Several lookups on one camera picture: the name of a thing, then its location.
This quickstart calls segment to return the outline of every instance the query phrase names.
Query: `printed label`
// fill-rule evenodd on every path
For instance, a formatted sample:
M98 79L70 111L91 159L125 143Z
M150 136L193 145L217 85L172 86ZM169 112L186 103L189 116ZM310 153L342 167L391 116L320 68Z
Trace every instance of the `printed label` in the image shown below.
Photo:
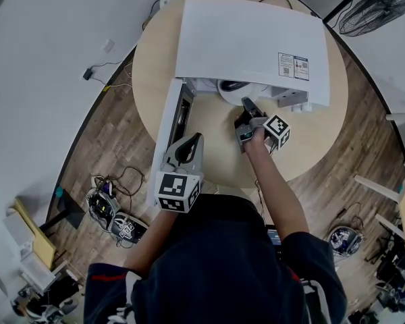
M294 77L309 80L309 61L303 57L294 57Z
M294 78L294 57L289 54L278 53L279 75Z

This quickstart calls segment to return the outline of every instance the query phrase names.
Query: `wooden floor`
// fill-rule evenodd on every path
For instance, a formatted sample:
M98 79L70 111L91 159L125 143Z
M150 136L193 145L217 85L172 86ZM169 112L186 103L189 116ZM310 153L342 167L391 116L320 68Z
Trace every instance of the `wooden floor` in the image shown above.
M405 178L403 156L385 111L377 95L349 55L342 51L348 74L348 110L342 131L326 156L311 170L290 181L304 207L311 232L323 238L330 223L342 208L351 207L340 222L349 223L353 215L364 221L366 240L360 250L348 259L337 260L338 274L348 297L348 310L363 308L375 300L373 274L376 266L364 262L377 247L376 238L384 230L373 219L375 212L388 219L395 216L394 202L358 185L353 177L360 174L388 188L398 189ZM121 73L115 84L131 83ZM117 176L126 165L139 167L149 175L155 143L146 132L136 110L132 89L128 86L111 88L91 117L72 158L61 185L86 211L85 195L90 190L91 175ZM138 174L129 171L122 181L130 191L139 184ZM147 223L155 215L144 207L146 186L132 199L132 213ZM258 195L251 199L260 208ZM128 208L127 197L119 197ZM265 219L270 221L265 210ZM76 273L86 275L91 263L106 262L120 265L126 249L116 247L109 234L103 233L86 215L75 230L66 221L52 228L51 240Z

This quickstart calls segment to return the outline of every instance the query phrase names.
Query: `wall outlet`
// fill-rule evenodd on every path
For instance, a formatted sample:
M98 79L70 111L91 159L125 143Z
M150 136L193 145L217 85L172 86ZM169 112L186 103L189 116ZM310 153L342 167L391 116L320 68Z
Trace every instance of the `wall outlet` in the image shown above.
M109 53L112 50L112 48L114 48L114 46L115 43L108 38L107 43L105 43L105 46L103 46L103 51Z

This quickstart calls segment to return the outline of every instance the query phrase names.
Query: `fan grille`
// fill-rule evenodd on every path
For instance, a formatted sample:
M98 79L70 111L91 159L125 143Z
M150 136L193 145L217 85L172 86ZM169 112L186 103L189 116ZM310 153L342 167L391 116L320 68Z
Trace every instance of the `fan grille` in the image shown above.
M340 20L340 34L359 36L405 14L405 0L362 0Z

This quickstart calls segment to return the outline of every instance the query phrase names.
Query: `round wooden table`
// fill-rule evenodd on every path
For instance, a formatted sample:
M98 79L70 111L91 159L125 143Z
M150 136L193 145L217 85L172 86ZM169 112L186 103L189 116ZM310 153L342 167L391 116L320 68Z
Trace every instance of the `round wooden table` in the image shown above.
M311 11L298 0L292 7ZM288 7L285 0L264 3ZM174 77L184 0L173 0L148 23L136 48L132 83L136 107L147 131L157 139L162 112L171 79ZM277 108L270 100L257 106L268 115L278 113L291 126L291 138L273 159L285 180L291 180L317 164L335 142L344 122L348 103L348 82L340 50L325 31L330 71L330 106L311 113L292 113ZM208 181L237 188L254 187L255 174L234 134L234 120L243 110L224 101L219 94L194 99L186 134L204 136L202 171Z

